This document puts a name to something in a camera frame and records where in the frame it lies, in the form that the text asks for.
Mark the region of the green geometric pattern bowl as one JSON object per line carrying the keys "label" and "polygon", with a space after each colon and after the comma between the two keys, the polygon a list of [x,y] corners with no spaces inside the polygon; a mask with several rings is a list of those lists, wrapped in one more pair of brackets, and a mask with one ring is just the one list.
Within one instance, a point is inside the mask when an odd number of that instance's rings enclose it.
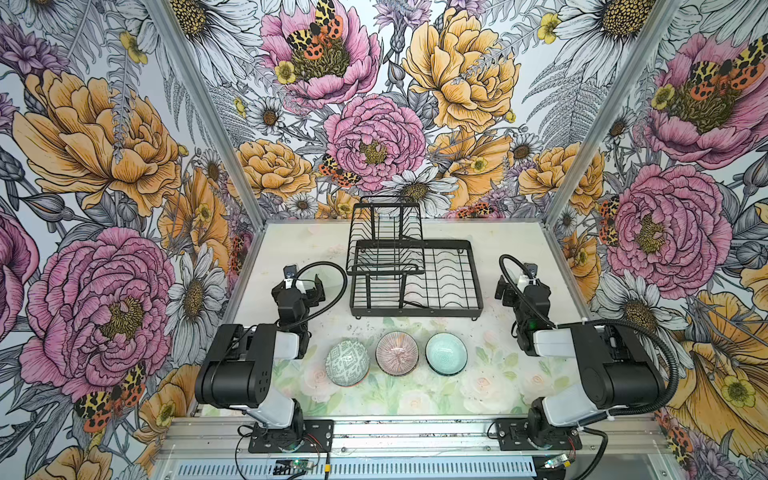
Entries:
{"label": "green geometric pattern bowl", "polygon": [[339,387],[360,383],[370,369],[370,357],[365,345],[355,339],[345,339],[331,348],[325,360],[326,376]]}

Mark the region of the teal concentric pattern bowl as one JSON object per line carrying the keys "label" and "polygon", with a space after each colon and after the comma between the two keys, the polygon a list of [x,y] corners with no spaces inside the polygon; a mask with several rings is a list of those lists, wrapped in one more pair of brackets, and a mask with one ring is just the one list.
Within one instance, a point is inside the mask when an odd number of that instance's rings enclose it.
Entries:
{"label": "teal concentric pattern bowl", "polygon": [[426,359],[430,368],[441,376],[461,373],[468,363],[468,351],[463,341],[454,334],[434,334],[426,344]]}

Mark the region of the pink striped bowl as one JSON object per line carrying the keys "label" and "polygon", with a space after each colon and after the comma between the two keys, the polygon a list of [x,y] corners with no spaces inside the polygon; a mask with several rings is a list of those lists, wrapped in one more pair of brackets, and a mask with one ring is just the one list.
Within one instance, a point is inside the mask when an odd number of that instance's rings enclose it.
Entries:
{"label": "pink striped bowl", "polygon": [[413,371],[418,364],[418,344],[406,332],[386,333],[376,346],[375,359],[379,368],[387,375],[405,376]]}

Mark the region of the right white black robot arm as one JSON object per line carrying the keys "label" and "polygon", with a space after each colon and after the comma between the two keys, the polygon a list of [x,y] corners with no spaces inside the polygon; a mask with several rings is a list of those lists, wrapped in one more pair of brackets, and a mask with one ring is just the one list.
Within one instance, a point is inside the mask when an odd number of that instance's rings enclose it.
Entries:
{"label": "right white black robot arm", "polygon": [[664,380],[640,342],[642,337],[656,342],[653,332],[620,320],[551,324],[545,316],[549,296],[542,283],[520,288],[503,277],[494,294],[513,309],[511,333],[522,352],[570,359],[577,367],[573,385],[531,402],[522,431],[534,448],[569,446],[580,427],[657,410],[674,395],[679,376]]}

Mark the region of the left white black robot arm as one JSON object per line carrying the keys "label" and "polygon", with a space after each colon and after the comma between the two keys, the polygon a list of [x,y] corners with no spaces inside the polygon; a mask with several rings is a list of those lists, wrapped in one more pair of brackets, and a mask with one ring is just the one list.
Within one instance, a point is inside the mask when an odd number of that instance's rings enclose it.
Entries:
{"label": "left white black robot arm", "polygon": [[240,412],[254,420],[251,453],[299,451],[307,427],[299,402],[271,385],[277,360],[300,360],[309,346],[310,309],[325,300],[322,281],[285,280],[272,289],[278,320],[218,328],[195,381],[202,405]]}

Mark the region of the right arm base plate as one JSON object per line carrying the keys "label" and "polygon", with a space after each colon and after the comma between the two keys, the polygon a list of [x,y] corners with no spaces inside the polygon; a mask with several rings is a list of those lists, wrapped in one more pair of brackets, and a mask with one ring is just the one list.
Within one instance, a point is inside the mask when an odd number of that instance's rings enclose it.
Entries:
{"label": "right arm base plate", "polygon": [[581,450],[582,442],[575,428],[532,425],[523,418],[499,418],[492,423],[492,433],[501,451]]}

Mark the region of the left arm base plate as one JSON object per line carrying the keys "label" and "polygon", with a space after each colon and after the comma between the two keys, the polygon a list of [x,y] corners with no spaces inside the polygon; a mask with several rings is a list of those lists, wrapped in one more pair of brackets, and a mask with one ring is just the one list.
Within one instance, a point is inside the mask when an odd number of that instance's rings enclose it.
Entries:
{"label": "left arm base plate", "polygon": [[335,422],[328,419],[304,420],[285,429],[256,426],[249,438],[251,454],[328,453],[332,449]]}

